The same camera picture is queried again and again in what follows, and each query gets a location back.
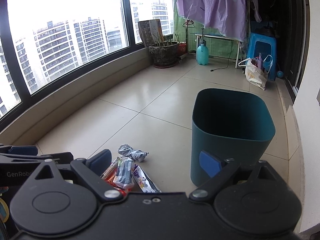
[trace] tiled floor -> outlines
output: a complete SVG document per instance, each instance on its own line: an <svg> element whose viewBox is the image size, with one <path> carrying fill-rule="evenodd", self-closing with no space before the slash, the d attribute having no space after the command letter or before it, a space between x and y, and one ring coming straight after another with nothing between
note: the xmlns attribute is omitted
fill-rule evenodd
<svg viewBox="0 0 320 240"><path fill-rule="evenodd" d="M59 124L37 143L43 154L70 151L75 158L129 144L150 154L141 163L162 191L185 191L190 180L191 117L197 93L205 88L244 90L261 97L276 126L276 135L262 159L288 180L284 113L274 82L265 91L247 82L241 69L226 60L198 65L192 57L170 69L152 66L100 95Z"/></svg>

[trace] flower pot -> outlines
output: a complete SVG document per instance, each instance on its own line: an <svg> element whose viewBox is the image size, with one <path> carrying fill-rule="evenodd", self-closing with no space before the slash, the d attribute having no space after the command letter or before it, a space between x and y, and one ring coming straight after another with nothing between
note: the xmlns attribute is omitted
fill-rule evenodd
<svg viewBox="0 0 320 240"><path fill-rule="evenodd" d="M178 61L177 51L179 43L173 41L172 45L165 47L150 46L149 52L153 58L155 67L166 68L175 65Z"/></svg>

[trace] apartment building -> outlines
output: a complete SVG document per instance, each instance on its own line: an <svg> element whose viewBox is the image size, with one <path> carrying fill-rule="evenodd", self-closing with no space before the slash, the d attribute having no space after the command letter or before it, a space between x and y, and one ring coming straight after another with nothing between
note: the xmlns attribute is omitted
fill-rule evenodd
<svg viewBox="0 0 320 240"><path fill-rule="evenodd" d="M26 49L25 44L26 44L25 38L21 38L15 41L15 50L16 50L17 59L20 65L20 69L23 73L23 77L25 78L27 87L30 93L33 93L37 91L39 87L34 74L34 68L31 68L31 65L28 59L27 52L31 53L31 51L28 51Z"/></svg>
<svg viewBox="0 0 320 240"><path fill-rule="evenodd" d="M48 22L36 31L34 40L47 82L79 66L68 21Z"/></svg>
<svg viewBox="0 0 320 240"><path fill-rule="evenodd" d="M170 23L167 4L164 1L160 0L154 1L152 3L152 15L153 19L160 19L162 34L170 34Z"/></svg>
<svg viewBox="0 0 320 240"><path fill-rule="evenodd" d="M163 0L131 4L132 23L136 43L141 42L138 22L151 19L159 19L161 22L162 34L173 33L173 20L169 20L168 7Z"/></svg>
<svg viewBox="0 0 320 240"><path fill-rule="evenodd" d="M109 25L100 18L88 17L86 21L74 21L74 32L83 64L126 47L123 28L111 28Z"/></svg>
<svg viewBox="0 0 320 240"><path fill-rule="evenodd" d="M0 117L20 102L19 95L13 84L9 68L0 41Z"/></svg>

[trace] window frame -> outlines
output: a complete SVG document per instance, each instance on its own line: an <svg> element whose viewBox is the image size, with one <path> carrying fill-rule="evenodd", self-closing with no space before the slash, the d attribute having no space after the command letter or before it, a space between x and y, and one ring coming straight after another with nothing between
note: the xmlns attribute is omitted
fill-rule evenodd
<svg viewBox="0 0 320 240"><path fill-rule="evenodd" d="M12 121L18 118L19 115L21 115L28 108L30 108L43 98L47 97L57 89L61 88L62 86L68 84L69 82L75 80L83 74L86 74L89 71L100 67L105 63L144 48L142 42L137 44L135 43L135 29L133 28L134 26L132 23L130 0L121 0L121 2L123 6L123 27L124 33L125 35L127 35L128 47L111 52L90 62L84 63L82 66L77 66L77 68L61 75L54 81L44 85L33 94L30 94L28 85L24 80L24 76L20 69L18 58L15 53L15 47L10 32L7 0L0 0L0 15L2 16L0 18L0 39L3 46L9 73L11 74L11 78L21 99L21 102L19 104L17 104L3 117L0 118L0 131L2 131Z"/></svg>

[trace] blue plastic stool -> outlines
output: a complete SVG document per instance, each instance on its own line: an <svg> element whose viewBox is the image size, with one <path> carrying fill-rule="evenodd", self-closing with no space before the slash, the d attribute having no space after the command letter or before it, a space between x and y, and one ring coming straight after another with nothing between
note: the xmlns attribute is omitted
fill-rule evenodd
<svg viewBox="0 0 320 240"><path fill-rule="evenodd" d="M251 33L249 47L247 52L247 58L258 57L261 53L262 59L265 59L266 56L271 55L273 58L273 64L271 66L268 78L270 80L276 80L276 39L268 36L264 36L257 33ZM263 65L265 69L269 70L271 58L268 57L265 64Z"/></svg>

